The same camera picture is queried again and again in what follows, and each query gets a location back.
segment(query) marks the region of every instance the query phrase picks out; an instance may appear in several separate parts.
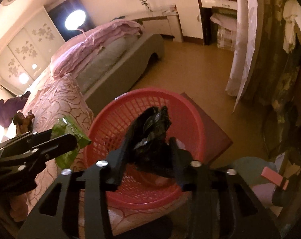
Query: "green wrapper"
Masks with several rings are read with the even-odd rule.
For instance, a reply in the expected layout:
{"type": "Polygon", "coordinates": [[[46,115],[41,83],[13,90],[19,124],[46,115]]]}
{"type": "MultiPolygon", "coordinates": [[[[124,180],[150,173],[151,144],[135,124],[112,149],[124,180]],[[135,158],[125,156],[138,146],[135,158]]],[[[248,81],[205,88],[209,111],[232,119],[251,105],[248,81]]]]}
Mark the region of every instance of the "green wrapper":
{"type": "Polygon", "coordinates": [[[65,134],[72,134],[77,139],[77,147],[73,151],[67,152],[61,156],[55,158],[56,165],[62,170],[70,168],[74,162],[80,149],[91,143],[91,140],[87,135],[77,126],[74,119],[71,116],[64,116],[57,120],[57,123],[52,128],[51,139],[57,138],[65,134]]]}

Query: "basket rim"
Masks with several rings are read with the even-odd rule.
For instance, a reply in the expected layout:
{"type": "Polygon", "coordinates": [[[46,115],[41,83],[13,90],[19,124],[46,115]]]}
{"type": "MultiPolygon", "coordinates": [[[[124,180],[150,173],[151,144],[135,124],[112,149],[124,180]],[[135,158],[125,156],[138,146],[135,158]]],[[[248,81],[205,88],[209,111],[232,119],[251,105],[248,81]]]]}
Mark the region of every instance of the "basket rim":
{"type": "MultiPolygon", "coordinates": [[[[101,116],[103,116],[104,114],[107,114],[107,111],[110,108],[112,108],[115,104],[120,104],[120,102],[123,101],[123,100],[126,101],[126,99],[128,97],[134,97],[136,95],[140,96],[141,93],[146,93],[146,92],[162,93],[162,94],[166,94],[166,95],[175,97],[176,99],[180,100],[182,103],[184,103],[188,107],[188,109],[190,110],[190,112],[192,113],[193,117],[196,120],[197,130],[198,130],[198,133],[201,137],[201,140],[199,142],[199,148],[202,148],[202,151],[197,152],[194,159],[196,159],[200,162],[204,162],[205,161],[205,151],[206,151],[206,136],[205,136],[204,124],[202,122],[202,118],[201,118],[199,112],[197,111],[195,106],[190,101],[188,101],[186,98],[184,98],[182,95],[180,95],[178,93],[167,91],[165,89],[153,88],[153,87],[136,89],[136,90],[124,93],[121,96],[115,98],[108,105],[106,105],[103,108],[103,110],[95,117],[91,127],[89,128],[88,136],[90,137],[91,133],[93,132],[94,127],[100,121],[101,116]]],[[[89,146],[85,147],[84,152],[83,152],[83,156],[84,156],[83,160],[84,160],[84,164],[85,164],[86,168],[89,167],[88,166],[88,158],[87,158],[88,148],[89,148],[89,146]]],[[[165,206],[165,205],[175,201],[179,197],[181,197],[182,193],[183,192],[178,187],[174,191],[172,191],[172,193],[168,194],[167,196],[165,196],[161,199],[157,199],[157,200],[152,201],[152,202],[147,202],[147,203],[125,202],[124,200],[120,200],[117,197],[113,197],[112,193],[107,193],[107,200],[110,201],[111,206],[114,205],[114,206],[117,206],[117,207],[124,207],[124,208],[127,208],[127,209],[134,209],[134,210],[148,210],[148,209],[154,209],[154,208],[165,206]]]]}

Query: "pink blanket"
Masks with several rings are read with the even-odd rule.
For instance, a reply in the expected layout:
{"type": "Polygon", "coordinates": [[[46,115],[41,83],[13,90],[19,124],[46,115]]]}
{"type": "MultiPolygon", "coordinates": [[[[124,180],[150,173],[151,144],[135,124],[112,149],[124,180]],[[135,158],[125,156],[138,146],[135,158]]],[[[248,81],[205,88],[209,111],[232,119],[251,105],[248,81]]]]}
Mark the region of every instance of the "pink blanket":
{"type": "Polygon", "coordinates": [[[87,57],[96,55],[103,45],[110,44],[125,34],[139,35],[142,32],[143,27],[130,20],[119,19],[98,26],[89,31],[90,35],[84,41],[74,44],[75,39],[71,39],[57,51],[59,56],[56,58],[54,55],[51,59],[51,74],[54,78],[61,78],[67,73],[76,77],[88,63],[87,57]]]}

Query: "black crumpled object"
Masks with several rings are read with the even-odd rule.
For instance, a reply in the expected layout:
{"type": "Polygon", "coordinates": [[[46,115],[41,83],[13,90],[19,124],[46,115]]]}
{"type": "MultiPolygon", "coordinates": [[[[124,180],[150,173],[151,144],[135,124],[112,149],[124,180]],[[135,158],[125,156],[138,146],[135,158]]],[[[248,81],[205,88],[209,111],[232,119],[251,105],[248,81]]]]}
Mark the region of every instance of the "black crumpled object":
{"type": "Polygon", "coordinates": [[[148,108],[136,118],[125,136],[129,162],[140,171],[173,178],[172,153],[165,141],[171,124],[166,106],[148,108]]]}

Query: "white curtain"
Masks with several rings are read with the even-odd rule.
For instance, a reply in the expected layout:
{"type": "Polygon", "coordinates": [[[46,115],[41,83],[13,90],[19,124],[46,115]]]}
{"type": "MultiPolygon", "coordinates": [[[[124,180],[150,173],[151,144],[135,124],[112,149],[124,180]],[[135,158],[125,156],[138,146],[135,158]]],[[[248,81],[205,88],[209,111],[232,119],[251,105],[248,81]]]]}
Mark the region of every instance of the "white curtain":
{"type": "Polygon", "coordinates": [[[256,63],[263,26],[263,0],[237,0],[236,49],[226,92],[237,96],[234,110],[244,94],[256,63]]]}

